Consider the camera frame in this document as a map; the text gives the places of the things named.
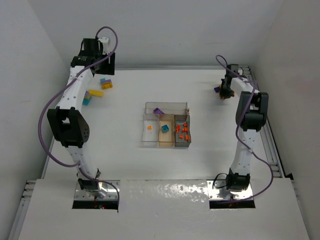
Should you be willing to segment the grey small container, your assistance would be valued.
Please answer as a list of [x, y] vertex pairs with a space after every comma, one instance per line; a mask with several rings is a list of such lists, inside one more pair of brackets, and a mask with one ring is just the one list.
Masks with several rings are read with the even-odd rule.
[[[177, 125], [180, 125], [180, 131], [176, 132]], [[188, 128], [188, 132], [182, 132], [183, 128]], [[175, 114], [174, 115], [174, 146], [177, 148], [188, 148], [192, 142], [191, 132], [190, 132], [190, 116]], [[186, 141], [186, 135], [190, 136], [190, 140]]]

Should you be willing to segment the clear small container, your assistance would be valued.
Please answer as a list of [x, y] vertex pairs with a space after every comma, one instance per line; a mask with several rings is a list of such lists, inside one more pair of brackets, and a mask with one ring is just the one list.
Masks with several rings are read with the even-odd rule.
[[158, 146], [159, 123], [158, 115], [154, 113], [144, 114], [141, 142], [145, 148], [156, 148]]

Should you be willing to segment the yellow black striped lego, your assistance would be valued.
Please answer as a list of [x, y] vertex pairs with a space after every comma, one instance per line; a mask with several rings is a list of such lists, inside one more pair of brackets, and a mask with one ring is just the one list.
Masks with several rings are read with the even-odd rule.
[[101, 85], [101, 88], [103, 89], [103, 90], [106, 90], [106, 89], [109, 89], [109, 88], [112, 88], [113, 87], [113, 84], [112, 83], [104, 83], [104, 84], [102, 84]]

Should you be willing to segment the metal base plate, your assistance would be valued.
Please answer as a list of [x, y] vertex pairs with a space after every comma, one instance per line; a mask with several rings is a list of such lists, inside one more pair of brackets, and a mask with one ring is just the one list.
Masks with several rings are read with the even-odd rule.
[[223, 187], [226, 184], [224, 179], [207, 180], [207, 194], [210, 201], [239, 201], [253, 200], [253, 190], [251, 184], [246, 190], [227, 190]]
[[95, 198], [99, 201], [117, 201], [118, 194], [120, 192], [120, 180], [107, 180], [113, 186], [99, 182], [98, 189], [85, 190], [81, 189], [80, 184], [76, 184], [74, 191], [74, 201], [93, 201]]

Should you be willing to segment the left aluminium rail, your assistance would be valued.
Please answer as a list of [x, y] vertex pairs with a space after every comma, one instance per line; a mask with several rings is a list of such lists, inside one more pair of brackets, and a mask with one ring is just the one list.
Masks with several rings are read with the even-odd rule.
[[20, 203], [17, 207], [13, 224], [8, 236], [8, 240], [18, 240], [24, 224], [24, 220], [31, 202], [32, 194], [36, 185], [36, 180], [27, 180], [24, 186]]

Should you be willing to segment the dark purple lego brick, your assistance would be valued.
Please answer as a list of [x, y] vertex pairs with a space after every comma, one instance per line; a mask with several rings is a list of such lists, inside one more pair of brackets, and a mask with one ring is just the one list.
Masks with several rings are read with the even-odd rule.
[[159, 114], [159, 115], [164, 114], [164, 112], [163, 112], [161, 109], [159, 109], [158, 107], [156, 107], [156, 108], [153, 110], [153, 113], [154, 113], [154, 114]]

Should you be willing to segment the right aluminium rail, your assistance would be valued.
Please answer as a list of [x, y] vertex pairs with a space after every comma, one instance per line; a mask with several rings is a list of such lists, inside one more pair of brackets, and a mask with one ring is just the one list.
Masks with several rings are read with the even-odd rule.
[[268, 120], [266, 120], [265, 125], [261, 128], [260, 136], [266, 154], [264, 160], [271, 166], [275, 178], [284, 178], [283, 166]]

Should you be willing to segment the purple flat lego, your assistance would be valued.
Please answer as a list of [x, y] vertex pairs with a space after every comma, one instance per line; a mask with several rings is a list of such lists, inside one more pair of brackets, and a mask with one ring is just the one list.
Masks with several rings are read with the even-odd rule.
[[221, 91], [221, 87], [217, 86], [213, 89], [216, 93], [219, 93]]

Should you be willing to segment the amber small container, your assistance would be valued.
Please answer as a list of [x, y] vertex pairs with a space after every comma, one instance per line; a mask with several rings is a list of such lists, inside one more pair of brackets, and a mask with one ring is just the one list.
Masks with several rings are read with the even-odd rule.
[[[163, 131], [163, 126], [167, 126], [168, 131]], [[158, 145], [160, 147], [172, 147], [175, 138], [175, 116], [173, 114], [160, 114], [158, 116]]]

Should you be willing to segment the aluminium rail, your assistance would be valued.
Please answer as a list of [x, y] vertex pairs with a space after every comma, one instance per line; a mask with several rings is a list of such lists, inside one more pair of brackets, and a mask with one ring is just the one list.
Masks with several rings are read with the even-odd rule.
[[36, 180], [27, 180], [24, 186], [20, 203], [17, 207], [13, 224], [8, 236], [8, 240], [18, 240], [24, 224], [24, 220], [31, 202], [32, 194], [36, 185]]
[[275, 178], [284, 178], [283, 166], [268, 120], [266, 120], [265, 125], [261, 128], [260, 136], [266, 154], [264, 160], [271, 166]]

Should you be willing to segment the long yellow lego plate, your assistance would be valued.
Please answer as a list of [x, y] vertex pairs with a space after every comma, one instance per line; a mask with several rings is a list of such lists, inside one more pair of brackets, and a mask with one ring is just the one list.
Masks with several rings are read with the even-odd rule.
[[88, 92], [89, 92], [92, 96], [95, 96], [95, 97], [103, 97], [103, 96], [104, 96], [104, 92], [103, 92], [103, 91], [89, 89]]

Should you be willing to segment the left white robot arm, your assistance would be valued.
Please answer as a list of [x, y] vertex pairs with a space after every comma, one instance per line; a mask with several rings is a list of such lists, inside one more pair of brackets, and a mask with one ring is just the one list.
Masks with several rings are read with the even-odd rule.
[[85, 152], [90, 127], [81, 109], [89, 83], [94, 75], [114, 75], [115, 54], [101, 62], [109, 53], [110, 39], [107, 37], [85, 38], [80, 52], [70, 64], [69, 87], [54, 109], [47, 111], [47, 119], [56, 141], [70, 154], [77, 169], [78, 184], [87, 192], [100, 190], [97, 179], [100, 171]]

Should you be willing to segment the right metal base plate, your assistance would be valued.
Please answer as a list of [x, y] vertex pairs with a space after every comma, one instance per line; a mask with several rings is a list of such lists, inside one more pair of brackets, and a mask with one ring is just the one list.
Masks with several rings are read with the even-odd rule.
[[239, 201], [253, 200], [253, 190], [251, 184], [246, 190], [227, 190], [223, 187], [226, 184], [224, 179], [207, 180], [207, 194], [210, 201]]

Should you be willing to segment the small teal lego brick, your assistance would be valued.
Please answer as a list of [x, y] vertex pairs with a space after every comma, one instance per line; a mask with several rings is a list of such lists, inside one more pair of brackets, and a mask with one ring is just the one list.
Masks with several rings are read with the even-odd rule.
[[162, 131], [163, 133], [167, 133], [167, 132], [169, 131], [168, 125], [167, 125], [167, 124], [163, 125], [163, 126], [161, 127], [161, 131]]

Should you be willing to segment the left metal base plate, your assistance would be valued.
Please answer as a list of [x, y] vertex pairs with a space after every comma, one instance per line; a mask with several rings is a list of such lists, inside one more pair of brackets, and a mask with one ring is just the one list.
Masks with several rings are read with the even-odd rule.
[[81, 189], [80, 184], [76, 184], [74, 191], [74, 201], [93, 201], [95, 198], [99, 201], [117, 201], [118, 194], [120, 192], [120, 180], [107, 180], [113, 186], [99, 182], [98, 189], [85, 190]]

